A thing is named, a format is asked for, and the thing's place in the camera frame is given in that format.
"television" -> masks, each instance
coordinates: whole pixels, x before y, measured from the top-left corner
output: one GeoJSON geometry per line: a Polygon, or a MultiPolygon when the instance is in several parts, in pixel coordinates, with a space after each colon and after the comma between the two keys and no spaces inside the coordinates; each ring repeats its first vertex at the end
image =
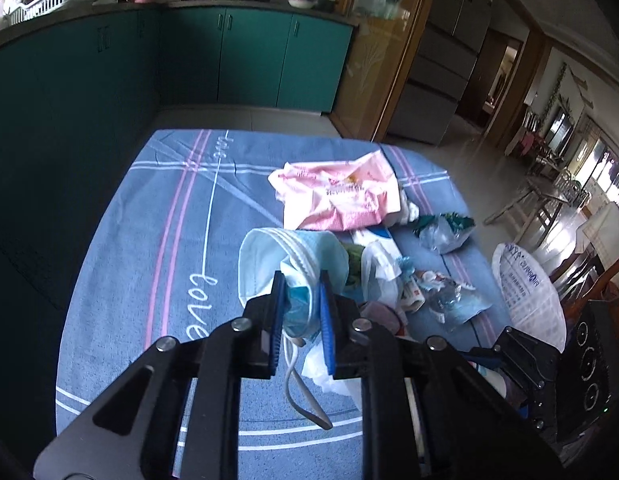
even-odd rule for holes
{"type": "Polygon", "coordinates": [[[557,156],[561,156],[572,135],[574,124],[563,107],[558,107],[552,125],[547,132],[547,144],[557,156]]]}

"refrigerator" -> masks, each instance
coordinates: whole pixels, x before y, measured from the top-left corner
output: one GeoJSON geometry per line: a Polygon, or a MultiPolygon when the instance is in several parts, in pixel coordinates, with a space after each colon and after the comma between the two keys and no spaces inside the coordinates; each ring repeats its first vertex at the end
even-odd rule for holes
{"type": "Polygon", "coordinates": [[[433,0],[389,134],[439,145],[483,44],[492,0],[433,0]]]}

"pink stripe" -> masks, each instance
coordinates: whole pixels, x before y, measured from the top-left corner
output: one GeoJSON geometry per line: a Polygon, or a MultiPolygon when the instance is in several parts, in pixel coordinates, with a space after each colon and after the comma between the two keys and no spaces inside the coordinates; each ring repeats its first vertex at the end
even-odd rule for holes
{"type": "MultiPolygon", "coordinates": [[[[398,148],[395,148],[394,146],[392,146],[392,148],[394,150],[394,154],[397,157],[399,163],[401,163],[401,159],[404,161],[405,165],[401,163],[401,166],[403,167],[403,171],[405,171],[405,176],[412,177],[412,179],[414,180],[416,184],[414,189],[420,190],[420,194],[423,198],[423,202],[427,205],[427,208],[429,209],[429,213],[432,213],[433,212],[432,205],[430,204],[429,200],[427,200],[427,195],[425,194],[425,190],[421,186],[419,178],[416,176],[416,174],[414,174],[414,171],[412,170],[410,164],[408,163],[407,158],[405,158],[405,155],[403,154],[403,152],[401,152],[398,148]]],[[[461,280],[466,282],[468,285],[471,285],[469,274],[467,273],[467,269],[465,269],[465,265],[463,264],[462,260],[456,254],[451,254],[451,260],[454,263],[454,266],[456,267],[456,270],[459,273],[461,280]]],[[[485,336],[489,337],[490,343],[493,344],[493,342],[496,341],[496,336],[494,333],[494,328],[492,327],[492,323],[489,320],[489,316],[487,316],[486,314],[482,312],[479,316],[477,316],[477,319],[480,322],[481,326],[483,327],[483,332],[485,333],[485,336]]]]}
{"type": "Polygon", "coordinates": [[[174,218],[174,211],[176,210],[176,203],[178,202],[178,198],[181,195],[181,189],[183,187],[183,183],[186,179],[187,168],[189,164],[192,162],[192,157],[194,156],[194,151],[196,150],[196,146],[198,142],[201,140],[201,136],[203,135],[203,131],[201,130],[194,141],[194,145],[192,147],[192,151],[187,155],[187,162],[185,167],[183,168],[183,173],[181,174],[181,179],[178,181],[178,185],[176,186],[176,191],[174,192],[174,198],[172,199],[172,205],[170,206],[170,212],[168,213],[168,218],[165,222],[165,228],[163,229],[163,238],[160,241],[160,247],[158,248],[158,256],[156,259],[156,264],[154,266],[154,280],[152,281],[152,291],[150,293],[150,306],[148,308],[148,321],[145,327],[145,346],[144,349],[150,347],[152,344],[152,325],[154,324],[154,308],[156,304],[156,295],[158,291],[158,279],[160,278],[160,268],[163,263],[163,255],[165,254],[165,246],[168,244],[168,236],[170,235],[170,227],[172,224],[172,219],[174,218]]]}
{"type": "Polygon", "coordinates": [[[187,205],[189,203],[190,195],[192,194],[192,187],[194,186],[194,181],[196,179],[196,174],[198,172],[199,165],[201,163],[201,158],[203,156],[203,152],[205,151],[205,146],[207,146],[207,141],[210,140],[210,136],[212,134],[211,130],[208,130],[207,136],[205,140],[203,140],[203,146],[201,147],[201,151],[196,158],[196,164],[192,170],[192,176],[190,178],[189,184],[187,185],[186,195],[183,199],[183,203],[181,204],[181,213],[178,215],[178,223],[176,224],[176,233],[174,233],[174,244],[172,245],[172,256],[170,258],[170,270],[168,271],[168,284],[165,289],[165,301],[163,303],[163,320],[160,325],[160,335],[164,336],[168,334],[168,317],[170,316],[170,297],[172,295],[172,285],[174,283],[174,269],[176,268],[176,255],[178,254],[178,245],[181,241],[181,230],[183,229],[183,220],[186,216],[187,205]]]}
{"type": "Polygon", "coordinates": [[[409,162],[405,158],[405,155],[403,154],[403,152],[401,152],[400,149],[396,148],[395,146],[393,146],[393,148],[394,148],[394,155],[396,156],[399,164],[403,168],[403,171],[405,172],[405,176],[411,177],[412,180],[414,180],[414,183],[410,184],[409,186],[414,189],[417,196],[421,200],[421,206],[423,207],[425,213],[432,214],[433,213],[432,205],[429,203],[429,200],[427,200],[427,195],[425,194],[425,191],[423,190],[423,187],[421,186],[420,180],[418,179],[416,174],[414,174],[414,171],[412,170],[409,162]]]}
{"type": "MultiPolygon", "coordinates": [[[[405,174],[405,176],[409,178],[411,170],[408,170],[409,164],[407,166],[405,166],[405,164],[403,163],[403,159],[400,156],[401,155],[400,150],[396,146],[390,146],[389,149],[394,154],[394,157],[396,158],[396,160],[398,162],[398,165],[403,169],[403,173],[405,174]]],[[[419,186],[417,184],[407,184],[407,185],[403,185],[403,188],[404,187],[411,187],[412,189],[414,189],[414,192],[416,193],[416,196],[418,197],[418,199],[421,202],[418,205],[421,206],[421,208],[424,209],[425,208],[425,200],[423,200],[422,192],[421,192],[421,189],[419,188],[419,186]]]]}

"white bowl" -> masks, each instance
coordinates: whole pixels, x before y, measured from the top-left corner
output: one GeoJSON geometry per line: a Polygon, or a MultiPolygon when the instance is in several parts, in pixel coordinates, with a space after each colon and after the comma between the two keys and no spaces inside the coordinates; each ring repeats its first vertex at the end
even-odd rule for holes
{"type": "Polygon", "coordinates": [[[295,9],[311,9],[316,2],[314,0],[287,0],[295,9]]]}

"mask ear loop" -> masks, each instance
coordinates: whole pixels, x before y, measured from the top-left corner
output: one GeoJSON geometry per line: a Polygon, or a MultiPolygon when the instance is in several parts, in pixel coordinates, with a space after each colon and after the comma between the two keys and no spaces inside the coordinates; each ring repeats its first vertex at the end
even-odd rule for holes
{"type": "Polygon", "coordinates": [[[324,412],[323,408],[320,407],[318,400],[312,395],[309,388],[299,376],[299,373],[296,371],[296,361],[299,358],[299,349],[296,343],[283,331],[283,352],[285,353],[285,362],[287,363],[287,371],[285,372],[285,397],[287,402],[302,416],[307,418],[307,420],[312,421],[314,424],[323,428],[323,430],[331,430],[334,425],[332,421],[329,420],[327,413],[324,412]],[[292,399],[292,395],[290,394],[290,376],[294,377],[296,383],[298,384],[301,392],[309,402],[312,410],[318,413],[315,415],[312,412],[308,412],[301,408],[294,400],[292,399]]]}

